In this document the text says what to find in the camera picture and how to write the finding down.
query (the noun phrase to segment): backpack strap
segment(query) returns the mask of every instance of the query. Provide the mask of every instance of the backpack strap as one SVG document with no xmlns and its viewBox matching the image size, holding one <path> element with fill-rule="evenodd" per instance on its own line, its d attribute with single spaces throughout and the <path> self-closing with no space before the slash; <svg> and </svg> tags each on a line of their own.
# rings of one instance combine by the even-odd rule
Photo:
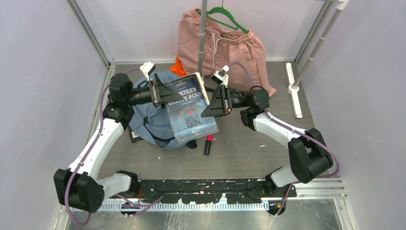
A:
<svg viewBox="0 0 406 230">
<path fill-rule="evenodd" d="M 152 136 L 153 139 L 157 139 L 157 140 L 164 141 L 164 142 L 170 142 L 171 140 L 175 139 L 175 137 L 172 137 L 172 138 L 169 138 L 169 139 L 162 139 L 162 138 L 159 138 L 159 137 L 155 136 L 155 135 L 152 134 L 152 133 L 149 131 L 149 129 L 145 126 L 145 125 L 147 124 L 147 121 L 148 121 L 148 116 L 144 116 L 144 121 L 143 121 L 143 124 L 142 124 L 142 125 L 145 127 L 145 129 L 148 131 L 148 133 L 151 134 L 151 136 Z"/>
</svg>

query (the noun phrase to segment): cable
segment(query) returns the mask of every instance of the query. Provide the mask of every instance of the cable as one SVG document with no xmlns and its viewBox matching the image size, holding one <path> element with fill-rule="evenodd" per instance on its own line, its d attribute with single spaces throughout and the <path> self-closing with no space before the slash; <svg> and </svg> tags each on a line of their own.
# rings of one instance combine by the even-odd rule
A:
<svg viewBox="0 0 406 230">
<path fill-rule="evenodd" d="M 251 91 L 251 90 L 253 90 L 254 88 L 260 88 L 260 89 L 266 90 L 264 87 L 259 86 L 259 85 L 254 85 L 254 86 L 252 86 L 249 90 Z"/>
<path fill-rule="evenodd" d="M 286 191 L 285 196 L 283 197 L 281 207 L 278 209 L 278 211 L 275 214 L 276 217 L 278 217 L 279 213 L 282 211 L 283 206 L 286 204 L 286 201 L 288 201 L 288 194 L 289 194 L 289 191 L 292 189 L 292 186 L 293 186 L 293 184 L 291 184 L 288 187 L 288 191 Z"/>
<path fill-rule="evenodd" d="M 127 73 L 132 72 L 132 71 L 135 71 L 135 70 L 139 70 L 139 67 L 138 67 L 138 68 L 134 68 L 134 69 L 128 69 L 128 70 L 124 71 L 123 73 L 127 74 Z"/>
<path fill-rule="evenodd" d="M 237 61 L 231 62 L 230 64 L 228 64 L 228 67 L 231 67 L 234 64 L 237 64 L 237 65 L 241 66 L 242 69 L 245 71 L 245 73 L 248 75 L 249 79 L 251 80 L 252 85 L 255 85 L 254 79 L 252 78 L 251 74 L 248 72 L 247 68 L 245 68 L 241 63 L 239 63 Z"/>
<path fill-rule="evenodd" d="M 138 196 L 138 204 L 140 205 L 141 204 L 141 197 L 142 197 L 142 192 L 143 192 L 143 189 L 140 189 L 140 195 Z"/>
<path fill-rule="evenodd" d="M 241 66 L 242 69 L 245 71 L 245 73 L 248 75 L 249 79 L 250 79 L 251 82 L 252 82 L 252 85 L 254 85 L 253 87 L 251 87 L 251 90 L 252 90 L 253 88 L 255 88 L 255 87 L 260 87 L 260 88 L 262 88 L 261 86 L 256 86 L 256 85 L 255 85 L 254 80 L 253 80 L 251 74 L 248 72 L 248 70 L 247 70 L 241 63 L 239 63 L 239 62 L 232 62 L 232 63 L 230 63 L 228 66 L 231 66 L 231 65 L 234 65 L 234 64 L 237 64 L 237 65 Z M 275 122 L 275 123 L 278 124 L 279 126 L 282 126 L 283 128 L 285 128 L 285 129 L 287 129 L 287 130 L 289 130 L 289 131 L 292 131 L 292 132 L 294 132 L 294 133 L 296 133 L 296 134 L 298 134 L 298 135 L 300 135 L 300 136 L 302 136 L 302 137 L 304 137 L 304 138 L 310 140 L 311 142 L 317 144 L 318 146 L 320 146 L 322 149 L 324 149 L 325 151 L 327 151 L 327 152 L 330 154 L 330 156 L 331 156 L 331 157 L 334 159 L 334 161 L 336 162 L 337 168 L 336 168 L 336 170 L 335 170 L 332 174 L 324 175 L 324 176 L 319 176 L 319 178 L 327 178 L 327 177 L 335 176 L 335 175 L 338 174 L 338 172 L 340 171 L 340 168 L 341 168 L 340 162 L 338 161 L 337 156 L 336 156 L 329 148 L 327 148 L 327 146 L 323 145 L 323 144 L 320 143 L 318 140 L 316 140 L 316 139 L 314 139 L 314 138 L 312 138 L 312 137 L 310 137 L 310 136 L 308 136 L 308 135 L 306 135 L 306 134 L 304 134 L 304 133 L 302 133 L 302 132 L 300 132 L 300 131 L 294 130 L 294 129 L 290 128 L 289 126 L 287 126 L 287 125 L 285 125 L 285 124 L 283 124 L 283 123 L 281 123 L 281 122 L 279 122 L 279 121 L 273 119 L 272 117 L 269 116 L 268 110 L 265 110 L 265 112 L 266 112 L 265 115 L 266 115 L 271 121 Z"/>
<path fill-rule="evenodd" d="M 147 85 L 148 85 L 148 81 L 143 80 L 142 82 L 140 82 L 140 83 L 138 84 L 137 88 L 140 88 L 142 84 L 145 84 L 145 86 L 147 86 Z"/>
<path fill-rule="evenodd" d="M 153 206 L 154 204 L 156 204 L 156 203 L 158 203 L 159 201 L 162 200 L 162 197 L 160 197 L 160 198 L 156 199 L 154 202 L 152 202 L 151 204 L 140 205 L 140 204 L 137 204 L 137 203 L 132 202 L 131 200 L 125 198 L 124 196 L 122 196 L 122 195 L 120 195 L 120 194 L 116 194 L 115 196 L 116 196 L 116 197 L 119 197 L 119 198 L 121 198 L 121 199 L 123 199 L 123 200 L 125 200 L 125 201 L 127 201 L 128 203 L 130 203 L 129 205 L 130 205 L 131 207 L 151 207 L 151 206 Z"/>
<path fill-rule="evenodd" d="M 239 62 L 232 62 L 232 63 L 230 63 L 228 66 L 231 66 L 231 65 L 234 65 L 234 64 L 237 64 L 237 65 L 241 66 L 242 69 L 245 71 L 245 73 L 248 75 L 248 77 L 249 77 L 249 79 L 251 80 L 252 85 L 253 85 L 253 87 L 251 87 L 250 90 L 252 90 L 252 89 L 255 88 L 255 87 L 258 87 L 258 86 L 255 85 L 254 80 L 253 80 L 251 74 L 248 72 L 248 70 L 247 70 L 241 63 L 239 63 Z M 312 138 L 312 137 L 306 135 L 305 133 L 302 133 L 302 132 L 300 132 L 300 131 L 294 130 L 294 129 L 292 129 L 291 127 L 289 127 L 289 126 L 287 126 L 287 125 L 285 125 L 285 124 L 283 124 L 283 123 L 281 123 L 281 122 L 275 120 L 274 118 L 272 118 L 271 116 L 269 116 L 268 110 L 265 110 L 265 114 L 266 114 L 266 116 L 270 119 L 270 121 L 272 121 L 272 122 L 278 124 L 279 126 L 285 128 L 285 129 L 287 129 L 287 130 L 289 130 L 289 131 L 291 131 L 291 132 L 294 132 L 294 133 L 296 133 L 296 134 L 298 134 L 298 135 L 300 135 L 300 136 L 302 136 L 302 137 L 304 137 L 304 138 L 310 140 L 311 142 L 315 143 L 316 145 L 318 145 L 319 147 L 321 147 L 322 149 L 324 149 L 326 152 L 328 152 L 328 153 L 330 154 L 330 156 L 331 156 L 331 157 L 334 159 L 334 161 L 336 162 L 336 165 L 337 165 L 336 170 L 335 170 L 333 173 L 331 173 L 331 174 L 323 175 L 323 176 L 318 176 L 318 178 L 328 178 L 328 177 L 335 176 L 335 175 L 338 174 L 338 172 L 340 171 L 340 168 L 341 168 L 340 162 L 339 162 L 337 156 L 336 156 L 329 148 L 327 148 L 327 146 L 325 146 L 324 144 L 320 143 L 318 140 L 316 140 L 316 139 L 314 139 L 314 138 Z M 289 189 L 288 189 L 288 191 L 286 192 L 286 195 L 285 195 L 285 197 L 284 197 L 284 199 L 283 199 L 282 205 L 281 205 L 281 207 L 279 208 L 278 212 L 276 213 L 276 217 L 278 217 L 278 214 L 281 212 L 283 205 L 286 203 L 286 201 L 287 201 L 287 199 L 288 199 L 288 194 L 289 194 L 289 192 L 290 192 L 292 186 L 293 186 L 293 184 L 291 184 L 291 185 L 289 186 Z"/>
<path fill-rule="evenodd" d="M 96 135 L 96 138 L 94 139 L 94 141 L 92 142 L 92 144 L 90 145 L 90 147 L 88 148 L 88 150 L 86 151 L 85 155 L 83 155 L 82 159 L 80 160 L 80 162 L 78 163 L 78 165 L 76 166 L 75 170 L 73 171 L 72 175 L 69 177 L 68 180 L 68 184 L 66 185 L 66 190 L 65 190 L 65 197 L 64 197 L 64 201 L 65 201 L 65 207 L 66 207 L 66 211 L 68 213 L 68 216 L 71 218 L 71 220 L 79 226 L 85 226 L 86 224 L 88 224 L 89 220 L 90 220 L 90 213 L 88 214 L 88 217 L 86 219 L 86 221 L 84 223 L 79 222 L 72 213 L 72 210 L 70 210 L 70 206 L 69 206 L 69 192 L 70 192 L 70 187 L 72 186 L 72 182 L 73 179 L 75 177 L 75 175 L 78 173 L 79 168 L 83 165 L 85 159 L 87 158 L 87 156 L 89 155 L 90 151 L 93 149 L 94 145 L 96 144 L 97 140 L 99 139 L 100 135 L 102 134 L 102 130 L 103 130 L 103 98 L 104 98 L 104 94 L 106 93 L 107 89 L 109 88 L 110 84 L 108 84 L 103 91 L 101 92 L 101 95 L 99 97 L 99 110 L 100 110 L 100 128 L 99 128 L 99 132 Z"/>
<path fill-rule="evenodd" d="M 132 217 L 137 216 L 137 215 L 140 215 L 140 214 L 146 212 L 146 211 L 147 211 L 148 209 L 150 209 L 154 204 L 158 203 L 158 202 L 161 201 L 161 200 L 162 200 L 162 197 L 158 198 L 156 201 L 154 201 L 154 203 L 149 204 L 149 205 L 150 205 L 149 207 L 146 207 L 146 208 L 144 208 L 143 210 L 138 211 L 138 212 L 136 212 L 135 214 L 132 214 Z M 122 211 L 122 207 L 134 207 L 134 206 L 132 206 L 132 205 L 126 205 L 126 204 L 122 204 L 122 205 L 119 204 L 119 211 L 120 211 L 120 212 Z M 89 227 L 89 229 L 94 229 L 94 230 L 95 230 L 95 229 L 102 229 L 102 228 L 104 228 L 105 226 L 111 224 L 113 221 L 115 221 L 115 220 L 117 220 L 117 219 L 121 219 L 121 218 L 123 218 L 123 216 L 117 216 L 117 217 L 113 218 L 112 220 L 109 220 L 107 223 L 101 225 L 100 227 L 95 227 L 95 228 Z"/>
<path fill-rule="evenodd" d="M 334 161 L 336 162 L 336 165 L 337 165 L 336 170 L 335 170 L 332 174 L 324 175 L 324 176 L 319 176 L 318 178 L 328 178 L 328 177 L 335 176 L 335 175 L 338 174 L 338 172 L 340 171 L 340 168 L 341 168 L 340 162 L 338 161 L 337 156 L 336 156 L 329 148 L 327 148 L 327 146 L 323 145 L 323 144 L 320 143 L 318 140 L 316 140 L 316 139 L 314 139 L 314 138 L 312 138 L 312 137 L 310 137 L 310 136 L 308 136 L 308 135 L 306 135 L 306 134 L 304 134 L 304 133 L 302 133 L 302 132 L 300 132 L 300 131 L 294 130 L 294 129 L 292 129 L 291 127 L 289 127 L 289 126 L 287 126 L 287 125 L 285 125 L 285 124 L 283 124 L 283 123 L 277 121 L 276 119 L 274 119 L 274 118 L 272 118 L 272 117 L 269 116 L 267 110 L 265 110 L 265 111 L 266 111 L 266 113 L 265 113 L 266 116 L 267 116 L 271 121 L 275 122 L 276 124 L 278 124 L 279 126 L 282 126 L 282 127 L 285 128 L 285 129 L 287 129 L 287 130 L 289 130 L 289 131 L 292 131 L 292 132 L 294 132 L 294 133 L 296 133 L 296 134 L 298 134 L 298 135 L 300 135 L 300 136 L 302 136 L 302 137 L 304 137 L 304 138 L 310 140 L 311 142 L 317 144 L 317 145 L 320 146 L 322 149 L 324 149 L 326 152 L 328 152 L 328 153 L 330 154 L 330 156 L 334 159 Z"/>
</svg>

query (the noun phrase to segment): orange cloth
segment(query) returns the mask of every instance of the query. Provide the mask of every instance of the orange cloth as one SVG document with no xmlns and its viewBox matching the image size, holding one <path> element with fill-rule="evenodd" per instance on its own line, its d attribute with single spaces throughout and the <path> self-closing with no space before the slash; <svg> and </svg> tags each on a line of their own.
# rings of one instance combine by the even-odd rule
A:
<svg viewBox="0 0 406 230">
<path fill-rule="evenodd" d="M 170 67 L 169 70 L 172 73 L 178 75 L 179 77 L 186 76 L 186 72 L 183 70 L 182 65 L 180 64 L 180 60 L 179 60 L 178 56 L 176 56 L 175 65 Z"/>
</svg>

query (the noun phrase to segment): pole base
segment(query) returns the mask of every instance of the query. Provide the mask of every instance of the pole base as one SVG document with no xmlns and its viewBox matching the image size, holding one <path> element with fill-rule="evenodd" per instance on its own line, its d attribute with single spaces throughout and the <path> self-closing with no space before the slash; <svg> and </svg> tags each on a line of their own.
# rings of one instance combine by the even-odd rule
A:
<svg viewBox="0 0 406 230">
<path fill-rule="evenodd" d="M 294 111 L 294 116 L 296 118 L 302 118 L 302 109 L 300 108 L 300 102 L 299 102 L 299 96 L 297 95 L 297 92 L 299 92 L 299 86 L 294 87 L 294 77 L 293 77 L 293 71 L 292 71 L 292 64 L 291 63 L 286 63 L 286 75 L 288 76 L 288 81 L 289 81 L 289 87 L 288 87 L 288 93 L 291 95 L 292 98 L 292 104 L 293 104 L 293 111 Z"/>
</svg>

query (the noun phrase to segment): pink highlighter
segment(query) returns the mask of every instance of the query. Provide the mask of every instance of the pink highlighter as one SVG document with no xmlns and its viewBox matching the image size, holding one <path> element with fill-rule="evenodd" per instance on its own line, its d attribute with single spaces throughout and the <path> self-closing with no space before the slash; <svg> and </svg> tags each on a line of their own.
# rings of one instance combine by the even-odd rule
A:
<svg viewBox="0 0 406 230">
<path fill-rule="evenodd" d="M 204 155 L 208 156 L 210 154 L 210 148 L 212 147 L 213 134 L 207 135 L 206 144 L 204 146 Z"/>
</svg>

